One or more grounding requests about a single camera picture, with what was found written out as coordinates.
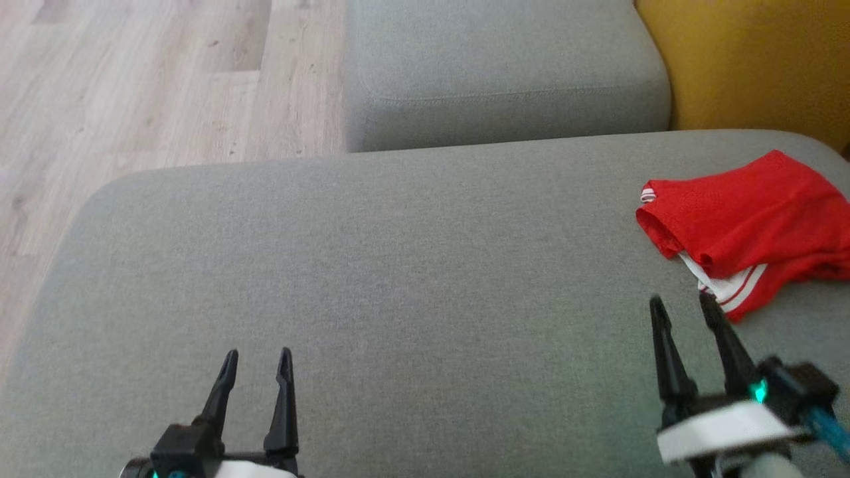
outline gray ottoman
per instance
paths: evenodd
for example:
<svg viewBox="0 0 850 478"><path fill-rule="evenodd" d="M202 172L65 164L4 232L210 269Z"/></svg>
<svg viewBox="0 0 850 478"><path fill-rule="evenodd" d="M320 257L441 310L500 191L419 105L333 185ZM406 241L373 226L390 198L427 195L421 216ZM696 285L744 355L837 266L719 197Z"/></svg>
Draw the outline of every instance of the gray ottoman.
<svg viewBox="0 0 850 478"><path fill-rule="evenodd" d="M667 128L670 86L632 0L353 0L350 151Z"/></svg>
<svg viewBox="0 0 850 478"><path fill-rule="evenodd" d="M3 476L113 478L200 411L231 347L241 365L224 439L257 449L282 345L307 477L689 476L655 447L650 294L703 391L722 389L721 364L694 278L634 210L648 178L718 173L773 148L850 193L828 147L767 131L121 179L68 232L15 357ZM846 389L848 310L847 284L795 284L739 332L754 356L812 360ZM846 475L822 447L796 459L809 476Z"/></svg>

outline glowing teal light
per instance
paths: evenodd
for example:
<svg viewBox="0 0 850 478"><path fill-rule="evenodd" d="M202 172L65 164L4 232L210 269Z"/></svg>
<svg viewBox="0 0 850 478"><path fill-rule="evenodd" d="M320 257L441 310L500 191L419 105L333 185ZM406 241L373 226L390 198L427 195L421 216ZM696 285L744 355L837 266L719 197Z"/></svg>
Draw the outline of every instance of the glowing teal light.
<svg viewBox="0 0 850 478"><path fill-rule="evenodd" d="M762 378L761 382L750 385L750 395L752 395L753 400L764 403L764 400L768 398L768 381Z"/></svg>

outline blue cable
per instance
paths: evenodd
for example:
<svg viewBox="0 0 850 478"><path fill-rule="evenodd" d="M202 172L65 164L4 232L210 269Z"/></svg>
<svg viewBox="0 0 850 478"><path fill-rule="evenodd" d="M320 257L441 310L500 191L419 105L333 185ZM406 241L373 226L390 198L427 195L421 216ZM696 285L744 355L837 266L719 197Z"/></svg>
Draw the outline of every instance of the blue cable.
<svg viewBox="0 0 850 478"><path fill-rule="evenodd" d="M820 440L826 441L845 464L850 464L850 433L823 408L813 407L803 414L808 428Z"/></svg>

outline folded red clothing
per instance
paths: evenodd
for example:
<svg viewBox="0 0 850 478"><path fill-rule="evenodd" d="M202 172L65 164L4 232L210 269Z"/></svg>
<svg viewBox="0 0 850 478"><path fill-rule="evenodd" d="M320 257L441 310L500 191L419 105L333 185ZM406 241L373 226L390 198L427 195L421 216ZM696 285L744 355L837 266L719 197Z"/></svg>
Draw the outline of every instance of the folded red clothing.
<svg viewBox="0 0 850 478"><path fill-rule="evenodd" d="M679 255L739 321L792 280L850 280L850 203L823 176L771 151L733 171L643 187L637 221Z"/></svg>

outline yellow cushion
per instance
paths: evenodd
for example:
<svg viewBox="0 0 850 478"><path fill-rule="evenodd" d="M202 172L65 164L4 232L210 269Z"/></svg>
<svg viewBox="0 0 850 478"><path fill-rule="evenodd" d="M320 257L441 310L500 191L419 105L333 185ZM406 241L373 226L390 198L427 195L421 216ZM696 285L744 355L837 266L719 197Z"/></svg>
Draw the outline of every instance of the yellow cushion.
<svg viewBox="0 0 850 478"><path fill-rule="evenodd" d="M667 66L673 129L850 142L850 0L636 0Z"/></svg>

